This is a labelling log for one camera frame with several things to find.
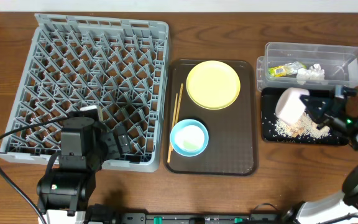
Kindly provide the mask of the white bowl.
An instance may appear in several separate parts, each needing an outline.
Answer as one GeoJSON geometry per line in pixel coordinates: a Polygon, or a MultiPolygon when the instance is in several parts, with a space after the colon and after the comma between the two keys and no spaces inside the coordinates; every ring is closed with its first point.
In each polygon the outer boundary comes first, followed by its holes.
{"type": "Polygon", "coordinates": [[[288,88],[280,96],[275,107],[275,115],[287,125],[294,125],[305,112],[306,106],[300,100],[300,96],[309,96],[306,89],[288,88]]]}

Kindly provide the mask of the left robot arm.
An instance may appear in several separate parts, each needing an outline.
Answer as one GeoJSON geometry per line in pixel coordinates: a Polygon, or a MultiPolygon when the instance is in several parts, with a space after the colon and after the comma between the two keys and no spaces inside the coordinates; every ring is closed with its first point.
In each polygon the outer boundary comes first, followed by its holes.
{"type": "Polygon", "coordinates": [[[108,131],[93,118],[70,118],[63,122],[61,147],[37,184],[40,223],[115,223],[113,212],[88,203],[103,163],[131,149],[125,127],[108,131]]]}

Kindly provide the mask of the green snack wrapper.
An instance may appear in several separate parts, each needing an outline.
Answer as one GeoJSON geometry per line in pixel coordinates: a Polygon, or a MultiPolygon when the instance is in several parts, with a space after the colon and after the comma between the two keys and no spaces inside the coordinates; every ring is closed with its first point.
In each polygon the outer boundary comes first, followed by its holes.
{"type": "Polygon", "coordinates": [[[268,73],[273,77],[285,77],[289,75],[296,75],[298,70],[301,68],[306,68],[306,65],[301,62],[290,62],[277,67],[269,68],[268,73]]]}

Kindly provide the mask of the rice food waste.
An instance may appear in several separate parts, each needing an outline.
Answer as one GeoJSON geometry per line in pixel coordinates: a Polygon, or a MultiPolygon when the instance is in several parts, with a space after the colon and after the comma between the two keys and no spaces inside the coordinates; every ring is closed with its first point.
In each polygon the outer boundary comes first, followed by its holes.
{"type": "Polygon", "coordinates": [[[329,127],[325,126],[323,129],[317,129],[317,124],[306,113],[303,113],[294,125],[287,125],[278,118],[264,122],[264,124],[268,125],[268,133],[273,134],[274,137],[322,139],[330,135],[329,127]]]}

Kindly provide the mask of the white tissue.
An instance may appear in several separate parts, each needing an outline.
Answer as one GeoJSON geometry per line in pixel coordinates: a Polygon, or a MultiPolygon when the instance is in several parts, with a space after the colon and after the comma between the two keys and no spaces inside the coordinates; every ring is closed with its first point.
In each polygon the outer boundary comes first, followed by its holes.
{"type": "Polygon", "coordinates": [[[309,69],[300,68],[296,74],[296,80],[298,84],[304,85],[308,80],[325,80],[325,71],[321,68],[321,65],[316,63],[309,69]]]}

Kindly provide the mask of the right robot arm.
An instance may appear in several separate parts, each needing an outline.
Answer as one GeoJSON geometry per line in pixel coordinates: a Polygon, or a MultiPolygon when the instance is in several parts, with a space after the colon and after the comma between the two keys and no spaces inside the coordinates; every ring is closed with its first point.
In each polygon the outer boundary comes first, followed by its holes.
{"type": "MultiPolygon", "coordinates": [[[[330,127],[358,149],[358,117],[345,114],[346,95],[333,98],[300,95],[296,99],[319,128],[330,127]]],[[[338,193],[315,202],[301,202],[282,215],[280,222],[358,223],[358,165],[346,177],[338,193]]]]}

